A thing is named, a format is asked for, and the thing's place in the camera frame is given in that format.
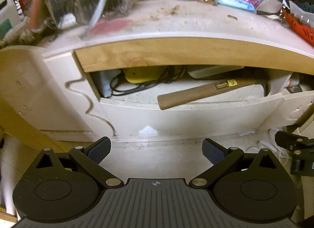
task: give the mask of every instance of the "wooden hammer handle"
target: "wooden hammer handle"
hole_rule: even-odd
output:
[[[253,78],[235,78],[230,80],[221,80],[216,83],[210,83],[179,92],[159,95],[157,97],[157,100],[160,109],[164,110],[255,83],[257,83],[257,79]]]

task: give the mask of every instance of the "blue gripper pad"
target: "blue gripper pad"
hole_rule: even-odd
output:
[[[220,146],[215,141],[210,138],[206,138],[202,143],[202,152],[203,155],[213,164],[219,163],[224,159],[228,154],[229,150]]]
[[[91,144],[84,149],[84,154],[92,159],[95,163],[99,164],[111,150],[111,141],[108,137],[102,137],[95,143]]]

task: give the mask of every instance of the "red basket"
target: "red basket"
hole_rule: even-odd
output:
[[[300,25],[299,22],[290,14],[284,14],[290,28],[293,29],[299,36],[305,39],[310,45],[314,46],[314,29],[306,25]]]

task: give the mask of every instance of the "metal screw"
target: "metal screw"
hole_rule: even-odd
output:
[[[106,180],[106,184],[109,186],[118,186],[121,184],[121,180],[118,178],[109,178]]]
[[[192,180],[192,184],[194,184],[195,186],[204,186],[207,184],[207,180],[203,178],[194,178]]]

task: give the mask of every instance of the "cabinet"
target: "cabinet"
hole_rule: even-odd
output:
[[[169,13],[177,5],[175,14]],[[38,47],[0,51],[3,98],[27,122],[58,140],[172,140],[273,128],[296,123],[314,101],[314,91],[282,92],[289,75],[282,70],[314,75],[313,47],[278,22],[246,11],[198,2],[140,1],[128,17],[100,22],[88,39],[78,37],[82,31],[64,32]],[[174,64],[281,71],[272,70],[272,91],[266,97],[200,100],[168,110],[160,110],[155,98],[148,103],[101,98],[89,76],[92,71]]]

